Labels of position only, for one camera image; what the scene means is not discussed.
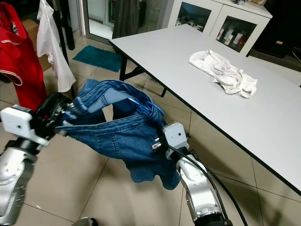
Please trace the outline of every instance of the white table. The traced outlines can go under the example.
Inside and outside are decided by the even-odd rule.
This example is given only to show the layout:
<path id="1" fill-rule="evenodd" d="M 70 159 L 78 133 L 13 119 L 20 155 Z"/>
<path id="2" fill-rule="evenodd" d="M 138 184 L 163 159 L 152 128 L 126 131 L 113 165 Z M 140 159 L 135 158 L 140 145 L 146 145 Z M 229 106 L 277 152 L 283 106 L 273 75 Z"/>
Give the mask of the white table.
<path id="1" fill-rule="evenodd" d="M 301 195 L 301 88 L 186 24 L 110 42 Z M 258 79 L 250 99 L 225 94 L 189 64 L 193 53 L 207 49 Z"/>

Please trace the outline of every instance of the white cabinet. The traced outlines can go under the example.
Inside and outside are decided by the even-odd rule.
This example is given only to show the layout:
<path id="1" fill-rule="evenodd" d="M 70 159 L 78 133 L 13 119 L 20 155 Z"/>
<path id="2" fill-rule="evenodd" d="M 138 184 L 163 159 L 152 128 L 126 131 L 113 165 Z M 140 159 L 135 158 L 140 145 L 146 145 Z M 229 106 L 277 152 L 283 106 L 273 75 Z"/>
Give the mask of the white cabinet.
<path id="1" fill-rule="evenodd" d="M 229 48 L 247 55 L 272 15 L 252 2 L 174 0 L 168 27 L 189 24 Z"/>

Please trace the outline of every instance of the blue rug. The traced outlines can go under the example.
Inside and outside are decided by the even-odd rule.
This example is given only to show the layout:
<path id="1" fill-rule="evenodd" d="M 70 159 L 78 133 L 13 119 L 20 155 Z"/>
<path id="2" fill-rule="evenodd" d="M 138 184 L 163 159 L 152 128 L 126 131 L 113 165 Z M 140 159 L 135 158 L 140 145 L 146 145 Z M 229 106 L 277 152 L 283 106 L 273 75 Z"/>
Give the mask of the blue rug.
<path id="1" fill-rule="evenodd" d="M 121 55 L 93 46 L 84 47 L 73 60 L 101 67 L 113 72 L 118 72 L 121 66 Z"/>

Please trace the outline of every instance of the white shirt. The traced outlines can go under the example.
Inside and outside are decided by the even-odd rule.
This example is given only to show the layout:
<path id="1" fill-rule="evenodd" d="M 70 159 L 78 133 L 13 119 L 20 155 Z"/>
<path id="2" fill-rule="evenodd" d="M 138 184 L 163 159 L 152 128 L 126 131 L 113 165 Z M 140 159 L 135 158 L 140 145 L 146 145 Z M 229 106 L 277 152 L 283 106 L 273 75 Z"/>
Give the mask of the white shirt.
<path id="1" fill-rule="evenodd" d="M 250 98 L 256 91 L 257 79 L 251 78 L 212 50 L 192 54 L 189 63 L 214 77 L 212 82 L 219 83 L 227 94 Z"/>
<path id="2" fill-rule="evenodd" d="M 54 74 L 57 78 L 58 92 L 70 90 L 75 78 L 68 66 L 59 46 L 59 35 L 52 17 L 54 10 L 46 2 L 40 0 L 37 19 L 40 20 L 37 36 L 37 55 L 48 55 L 48 61 L 53 65 Z"/>

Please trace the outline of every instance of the glass cabinet door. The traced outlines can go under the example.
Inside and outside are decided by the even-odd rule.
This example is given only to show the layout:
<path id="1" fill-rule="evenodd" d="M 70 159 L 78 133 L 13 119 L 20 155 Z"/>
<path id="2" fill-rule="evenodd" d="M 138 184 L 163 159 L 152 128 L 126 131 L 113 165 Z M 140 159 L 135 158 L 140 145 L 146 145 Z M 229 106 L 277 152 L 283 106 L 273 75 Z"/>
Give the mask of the glass cabinet door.
<path id="1" fill-rule="evenodd" d="M 212 0 L 174 0 L 168 27 L 189 24 L 210 35 L 222 4 Z"/>
<path id="2" fill-rule="evenodd" d="M 175 25 L 189 24 L 191 27 L 203 32 L 210 13 L 211 10 L 209 9 L 182 2 Z"/>
<path id="3" fill-rule="evenodd" d="M 246 56 L 270 18 L 223 5 L 210 37 Z"/>
<path id="4" fill-rule="evenodd" d="M 240 52 L 256 26 L 256 24 L 251 22 L 227 16 L 216 40 L 231 49 Z"/>

